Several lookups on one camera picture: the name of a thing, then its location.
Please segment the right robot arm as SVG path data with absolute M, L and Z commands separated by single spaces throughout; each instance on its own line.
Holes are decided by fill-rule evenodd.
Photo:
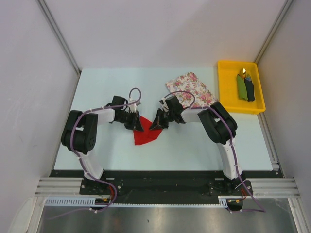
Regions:
M 245 180 L 240 167 L 235 136 L 237 123 L 228 111 L 215 102 L 206 107 L 183 107 L 176 96 L 163 99 L 149 130 L 167 129 L 170 122 L 178 124 L 201 123 L 210 140 L 217 144 L 223 163 L 224 189 L 230 195 L 237 194 Z

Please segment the red paper napkin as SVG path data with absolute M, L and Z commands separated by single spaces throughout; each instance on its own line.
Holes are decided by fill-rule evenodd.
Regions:
M 140 117 L 140 122 L 143 127 L 143 132 L 133 131 L 134 144 L 136 146 L 152 142 L 162 133 L 162 130 L 149 130 L 152 123 L 142 116 Z

